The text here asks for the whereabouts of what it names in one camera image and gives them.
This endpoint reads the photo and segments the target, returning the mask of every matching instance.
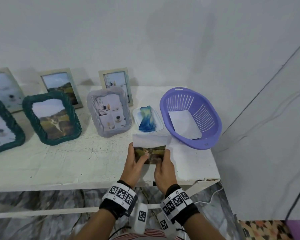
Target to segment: twisted rope frame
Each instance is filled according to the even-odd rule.
[[[126,119],[126,126],[124,128],[118,128],[114,130],[104,131],[104,127],[101,123],[98,109],[96,108],[95,101],[99,97],[107,96],[108,94],[117,94],[119,95],[120,102],[122,104],[123,115]],[[126,96],[124,90],[120,87],[111,87],[106,90],[96,90],[90,91],[87,96],[87,106],[91,113],[92,121],[96,127],[96,131],[102,137],[112,137],[116,134],[124,133],[128,131],[132,126],[132,118],[130,115],[128,97]]]
[[[74,133],[72,135],[66,135],[57,139],[48,139],[48,134],[42,128],[39,118],[34,114],[32,110],[32,105],[34,103],[43,102],[49,99],[59,99],[62,101],[62,104],[69,116],[69,120],[74,127]],[[77,117],[75,108],[72,106],[68,95],[66,95],[64,92],[52,91],[44,94],[27,96],[22,102],[22,108],[25,115],[29,119],[34,131],[38,134],[40,141],[44,144],[55,146],[65,141],[71,141],[77,139],[82,132],[80,121]]]
[[[23,145],[26,140],[26,135],[23,132],[22,128],[16,122],[15,118],[11,115],[8,109],[6,109],[3,102],[1,101],[0,101],[0,117],[4,120],[7,127],[16,136],[16,139],[14,141],[1,145],[0,152]]]

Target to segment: purple basket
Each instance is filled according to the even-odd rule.
[[[206,150],[213,147],[221,134],[222,123],[212,104],[200,93],[188,88],[172,88],[160,100],[160,110],[167,130],[187,146]],[[197,123],[202,137],[191,140],[175,132],[169,111],[188,110]]]

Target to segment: left hand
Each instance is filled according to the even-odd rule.
[[[134,148],[132,142],[129,144],[127,160],[124,165],[123,173],[120,180],[123,180],[131,188],[134,188],[140,179],[142,165],[147,161],[148,156],[143,155],[140,157],[138,162],[136,162],[136,157],[134,155]]]

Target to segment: floor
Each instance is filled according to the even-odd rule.
[[[288,227],[280,220],[239,221],[246,240],[291,240]]]
[[[206,190],[191,197],[192,201],[209,202],[213,192],[220,189],[220,184],[215,184]],[[31,191],[0,193],[0,203],[23,207],[32,210],[62,209],[74,207],[99,206],[106,189],[91,190],[62,190],[62,191]],[[136,188],[140,202],[157,204],[163,199],[157,187]],[[231,212],[225,192],[216,193],[210,204],[197,204],[201,213],[219,229],[227,240],[240,240],[236,228],[236,220]],[[160,209],[151,210],[148,214],[147,228],[160,229],[156,214]],[[70,234],[78,232],[87,222],[89,214],[66,214],[39,216],[30,218],[0,219],[0,240],[18,239],[67,239]],[[127,217],[120,218],[114,227],[119,229],[128,223]]]

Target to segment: white table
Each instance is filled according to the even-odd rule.
[[[131,116],[134,108],[150,105],[162,119],[160,99],[170,88],[131,87],[134,102]],[[108,188],[119,180],[132,134],[140,132],[133,121],[125,133],[110,138],[99,136],[86,106],[88,92],[98,89],[101,87],[78,86],[84,106],[76,109],[82,133],[79,138],[59,145],[43,144],[24,113],[13,114],[24,129],[26,142],[0,153],[0,192]],[[166,128],[156,133],[170,135]],[[171,150],[178,184],[188,195],[220,180],[211,150],[192,149],[171,136],[166,147]],[[155,165],[144,165],[137,186],[152,186],[154,170]]]

